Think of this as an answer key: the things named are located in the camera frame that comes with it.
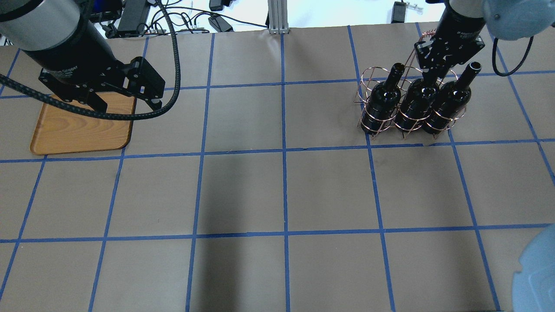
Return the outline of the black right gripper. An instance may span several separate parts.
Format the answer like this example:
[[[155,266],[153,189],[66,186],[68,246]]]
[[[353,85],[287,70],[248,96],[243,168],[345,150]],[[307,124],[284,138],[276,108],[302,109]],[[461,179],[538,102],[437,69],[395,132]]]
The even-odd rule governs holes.
[[[456,65],[464,65],[484,47],[479,31],[438,25],[428,41],[414,44],[418,65],[422,70],[423,94],[436,94],[438,79],[444,79]]]

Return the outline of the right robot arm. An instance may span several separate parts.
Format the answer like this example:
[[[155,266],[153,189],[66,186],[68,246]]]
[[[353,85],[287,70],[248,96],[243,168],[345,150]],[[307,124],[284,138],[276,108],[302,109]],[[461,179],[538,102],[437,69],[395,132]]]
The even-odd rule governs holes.
[[[484,48],[487,27],[496,39],[532,38],[554,23],[552,0],[446,0],[435,34],[416,42],[418,65],[425,79],[444,78]]]

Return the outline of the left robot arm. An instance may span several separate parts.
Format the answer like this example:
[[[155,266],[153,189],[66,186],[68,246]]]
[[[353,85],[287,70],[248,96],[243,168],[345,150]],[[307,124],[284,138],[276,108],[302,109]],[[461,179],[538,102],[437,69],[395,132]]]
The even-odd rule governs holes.
[[[162,108],[165,81],[144,57],[119,61],[73,0],[3,0],[1,34],[37,62],[39,80],[61,101],[106,113],[101,91]]]

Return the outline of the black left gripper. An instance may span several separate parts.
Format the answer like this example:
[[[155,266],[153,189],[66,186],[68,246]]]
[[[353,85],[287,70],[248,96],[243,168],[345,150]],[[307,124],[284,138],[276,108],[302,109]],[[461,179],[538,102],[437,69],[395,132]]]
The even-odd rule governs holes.
[[[107,103],[96,92],[113,91],[145,101],[151,109],[161,109],[165,80],[144,58],[135,57],[124,64],[115,60],[108,65],[74,66],[63,71],[42,69],[39,81],[59,97],[76,97],[95,112],[107,112]]]

